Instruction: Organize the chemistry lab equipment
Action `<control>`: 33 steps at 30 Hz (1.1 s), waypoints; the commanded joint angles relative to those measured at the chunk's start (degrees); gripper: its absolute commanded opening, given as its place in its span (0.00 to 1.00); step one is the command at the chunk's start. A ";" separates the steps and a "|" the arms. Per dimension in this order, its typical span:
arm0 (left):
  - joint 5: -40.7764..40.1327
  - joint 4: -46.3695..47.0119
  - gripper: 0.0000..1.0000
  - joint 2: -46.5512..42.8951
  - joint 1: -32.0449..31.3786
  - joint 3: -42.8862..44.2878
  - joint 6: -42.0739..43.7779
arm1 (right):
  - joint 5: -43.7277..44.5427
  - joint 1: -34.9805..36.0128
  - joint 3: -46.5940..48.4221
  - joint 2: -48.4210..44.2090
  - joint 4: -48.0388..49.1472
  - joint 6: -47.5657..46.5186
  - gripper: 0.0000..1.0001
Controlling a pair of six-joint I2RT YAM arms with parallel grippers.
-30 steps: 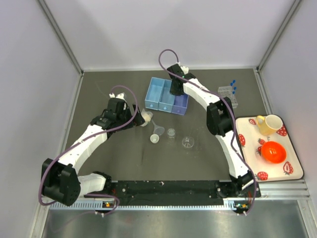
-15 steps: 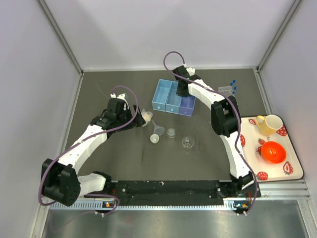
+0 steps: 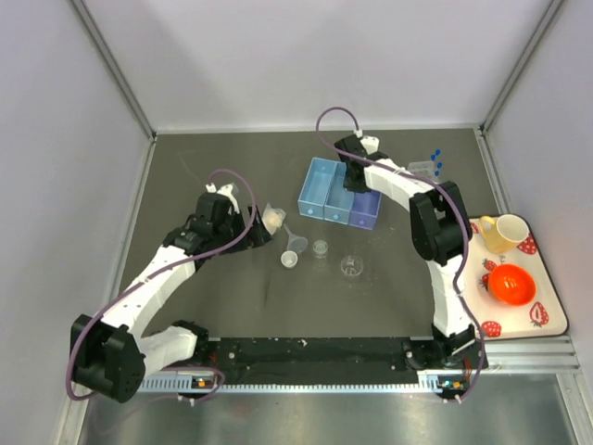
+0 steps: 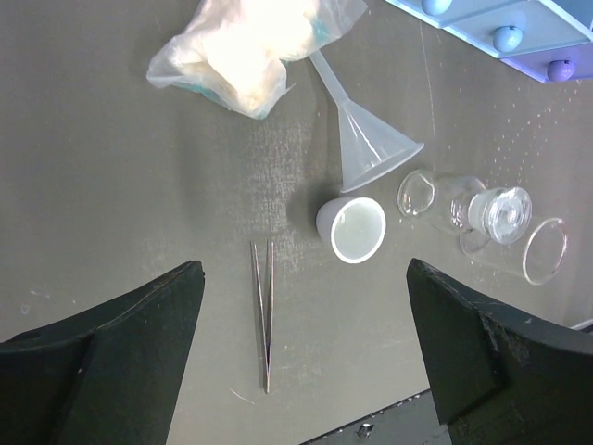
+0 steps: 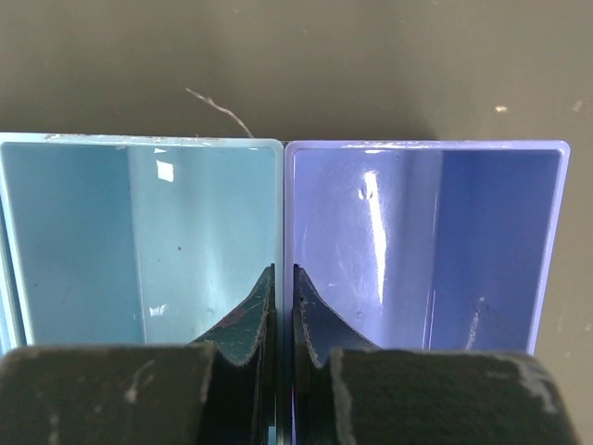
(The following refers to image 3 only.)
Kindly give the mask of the light blue drawer box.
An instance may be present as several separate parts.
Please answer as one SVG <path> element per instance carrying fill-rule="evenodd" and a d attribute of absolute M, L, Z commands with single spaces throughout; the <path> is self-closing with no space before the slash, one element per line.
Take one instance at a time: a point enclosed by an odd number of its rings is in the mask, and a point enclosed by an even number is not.
<path fill-rule="evenodd" d="M 301 216 L 322 220 L 324 205 L 334 179 L 337 162 L 313 158 L 301 188 L 297 205 Z"/>

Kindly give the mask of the clear bag of corks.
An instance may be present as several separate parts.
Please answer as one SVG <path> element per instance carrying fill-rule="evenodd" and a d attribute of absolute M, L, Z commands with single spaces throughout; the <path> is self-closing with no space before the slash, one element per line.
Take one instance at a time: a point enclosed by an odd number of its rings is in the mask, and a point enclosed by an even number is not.
<path fill-rule="evenodd" d="M 284 224 L 286 212 L 282 209 L 275 208 L 268 203 L 261 213 L 261 220 L 266 231 L 270 235 L 274 235 Z"/>

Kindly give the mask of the clear glass beaker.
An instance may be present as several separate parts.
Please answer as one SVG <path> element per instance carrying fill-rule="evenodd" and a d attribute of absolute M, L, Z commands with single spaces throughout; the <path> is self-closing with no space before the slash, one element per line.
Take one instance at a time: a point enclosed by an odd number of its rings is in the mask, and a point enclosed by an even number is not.
<path fill-rule="evenodd" d="M 359 277 L 364 270 L 364 261 L 357 255 L 346 255 L 340 261 L 340 271 L 348 279 Z"/>

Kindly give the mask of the glass stoppered bottle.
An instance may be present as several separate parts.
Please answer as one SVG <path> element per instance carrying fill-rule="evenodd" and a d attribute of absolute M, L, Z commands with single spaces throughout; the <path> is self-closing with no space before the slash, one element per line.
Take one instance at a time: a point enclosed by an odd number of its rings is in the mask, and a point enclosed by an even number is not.
<path fill-rule="evenodd" d="M 312 252 L 317 259 L 325 259 L 327 257 L 329 245 L 324 240 L 316 240 L 312 245 Z"/>

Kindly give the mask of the clear test tube rack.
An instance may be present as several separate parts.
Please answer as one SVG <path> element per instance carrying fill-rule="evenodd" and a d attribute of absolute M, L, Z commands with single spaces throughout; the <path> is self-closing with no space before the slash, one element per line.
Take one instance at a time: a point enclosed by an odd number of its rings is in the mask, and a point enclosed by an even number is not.
<path fill-rule="evenodd" d="M 437 180 L 437 178 L 434 176 L 435 171 L 440 171 L 436 167 L 436 161 L 432 160 L 411 162 L 408 165 L 407 170 L 414 175 L 421 176 L 432 181 Z"/>

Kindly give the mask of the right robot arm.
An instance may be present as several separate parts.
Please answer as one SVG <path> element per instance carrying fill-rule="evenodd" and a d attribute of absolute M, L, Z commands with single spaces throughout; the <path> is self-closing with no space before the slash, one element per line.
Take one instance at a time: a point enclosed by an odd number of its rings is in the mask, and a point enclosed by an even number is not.
<path fill-rule="evenodd" d="M 409 364 L 418 369 L 432 363 L 456 365 L 476 337 L 463 299 L 462 272 L 472 228 L 460 189 L 451 181 L 437 184 L 399 167 L 378 150 L 375 137 L 354 133 L 334 143 L 334 149 L 347 166 L 346 190 L 378 192 L 409 212 L 412 244 L 429 268 L 435 305 L 432 351 L 421 362 L 407 350 Z"/>

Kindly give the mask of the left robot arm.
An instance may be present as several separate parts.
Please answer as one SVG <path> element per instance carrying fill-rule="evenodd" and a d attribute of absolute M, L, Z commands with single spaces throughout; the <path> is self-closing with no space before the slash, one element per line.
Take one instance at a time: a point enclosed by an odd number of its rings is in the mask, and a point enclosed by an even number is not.
<path fill-rule="evenodd" d="M 214 256 L 271 242 L 285 213 L 248 206 L 242 215 L 233 188 L 211 184 L 185 223 L 168 232 L 155 256 L 123 293 L 95 316 L 80 315 L 70 329 L 67 389 L 81 385 L 114 401 L 128 401 L 143 380 L 177 362 L 204 365 L 208 331 L 178 321 L 146 336 L 167 300 Z"/>

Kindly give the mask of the purple drawer box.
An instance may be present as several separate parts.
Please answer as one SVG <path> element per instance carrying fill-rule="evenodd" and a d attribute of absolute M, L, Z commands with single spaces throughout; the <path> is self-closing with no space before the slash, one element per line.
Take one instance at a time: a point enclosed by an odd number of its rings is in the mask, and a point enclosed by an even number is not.
<path fill-rule="evenodd" d="M 373 230 L 378 219 L 381 194 L 376 191 L 355 193 L 348 225 L 364 230 Z"/>

